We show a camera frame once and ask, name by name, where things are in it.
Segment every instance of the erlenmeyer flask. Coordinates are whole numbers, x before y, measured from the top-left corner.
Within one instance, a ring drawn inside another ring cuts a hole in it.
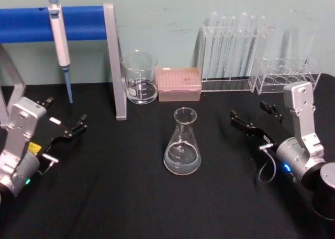
[[[192,123],[197,119],[195,110],[182,107],[174,112],[176,129],[165,150],[164,164],[176,175],[189,175],[198,169],[201,157]]]

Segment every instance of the pipette tip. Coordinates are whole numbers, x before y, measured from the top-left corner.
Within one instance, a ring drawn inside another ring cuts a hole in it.
[[[65,76],[65,83],[66,83],[66,88],[68,90],[68,96],[69,96],[70,104],[73,104],[72,90],[71,90],[71,80],[70,80],[69,70],[64,70],[64,76]]]

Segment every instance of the pipette tip box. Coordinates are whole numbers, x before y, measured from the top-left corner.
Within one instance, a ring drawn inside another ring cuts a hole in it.
[[[202,79],[198,68],[159,68],[156,81],[160,102],[200,100]]]

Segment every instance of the black tablecloth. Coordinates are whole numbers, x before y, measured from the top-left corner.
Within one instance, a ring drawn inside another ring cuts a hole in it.
[[[334,224],[313,212],[311,192],[282,170],[270,184],[256,180],[267,160],[257,151],[262,141],[230,126],[232,108],[253,118],[264,99],[283,110],[292,131],[282,93],[211,92],[199,102],[128,102],[128,119],[118,122],[110,84],[74,84],[73,92],[70,107],[65,85],[27,89],[32,100],[53,96],[49,114],[70,126],[86,113],[88,129],[70,144],[53,147],[49,154],[60,163],[0,207],[1,238],[335,238]],[[328,161],[335,161],[334,101],[335,78],[322,75],[315,126]],[[183,177],[162,162],[180,106],[198,114],[194,132],[202,156],[200,168]]]

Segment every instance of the blue led light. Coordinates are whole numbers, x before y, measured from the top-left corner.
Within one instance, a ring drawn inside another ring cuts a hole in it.
[[[291,167],[289,167],[288,164],[284,164],[284,168],[286,169],[286,171],[291,172]]]

